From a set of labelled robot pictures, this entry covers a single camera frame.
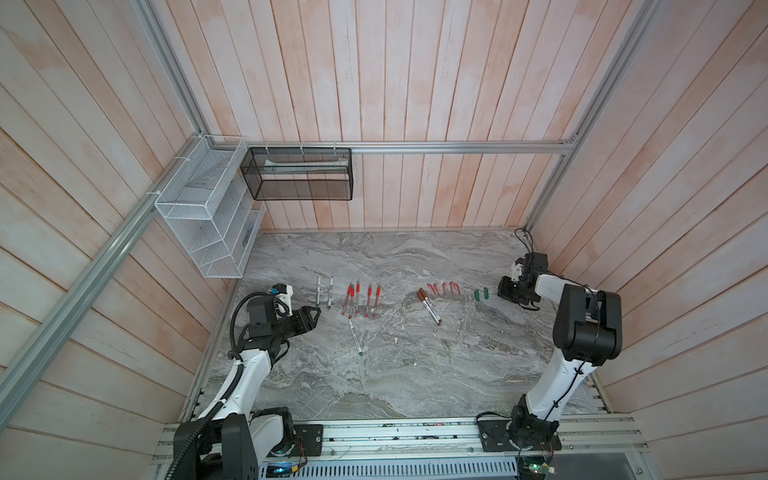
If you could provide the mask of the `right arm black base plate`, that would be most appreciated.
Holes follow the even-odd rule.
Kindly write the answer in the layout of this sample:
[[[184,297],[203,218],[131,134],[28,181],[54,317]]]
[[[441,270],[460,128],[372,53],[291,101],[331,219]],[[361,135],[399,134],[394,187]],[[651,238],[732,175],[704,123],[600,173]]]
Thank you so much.
[[[510,420],[481,417],[476,420],[482,449],[490,452],[559,451],[562,442],[556,432],[557,422],[536,418]]]

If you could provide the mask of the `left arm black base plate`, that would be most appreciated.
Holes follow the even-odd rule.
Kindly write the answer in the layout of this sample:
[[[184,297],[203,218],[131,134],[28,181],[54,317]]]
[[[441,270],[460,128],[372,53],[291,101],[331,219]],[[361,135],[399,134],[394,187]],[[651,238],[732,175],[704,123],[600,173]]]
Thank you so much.
[[[323,434],[324,426],[321,424],[295,425],[292,432],[285,433],[267,457],[319,457],[322,453]]]

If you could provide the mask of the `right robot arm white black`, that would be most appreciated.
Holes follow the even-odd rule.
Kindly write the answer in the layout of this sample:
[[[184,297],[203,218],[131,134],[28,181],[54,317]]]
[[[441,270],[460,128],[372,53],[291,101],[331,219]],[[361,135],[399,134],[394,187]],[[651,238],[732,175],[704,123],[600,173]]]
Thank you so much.
[[[512,274],[499,283],[498,296],[526,308],[543,299],[556,306],[552,358],[535,386],[515,405],[507,424],[515,447],[548,445],[577,388],[622,350],[621,297],[550,273],[547,256],[537,252],[515,261]]]

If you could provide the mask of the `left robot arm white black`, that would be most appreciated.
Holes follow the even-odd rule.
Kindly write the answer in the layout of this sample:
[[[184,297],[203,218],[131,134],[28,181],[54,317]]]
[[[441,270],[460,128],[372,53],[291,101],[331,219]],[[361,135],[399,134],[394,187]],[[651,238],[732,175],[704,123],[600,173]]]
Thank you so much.
[[[307,465],[305,441],[288,408],[252,410],[262,383],[288,353],[290,339],[317,326],[321,309],[295,309],[292,295],[291,286],[276,284],[237,304],[229,323],[230,372],[200,416],[179,425],[167,479],[256,479],[270,455],[281,459],[267,466],[271,477],[291,476]],[[290,456],[298,460],[283,460]]]

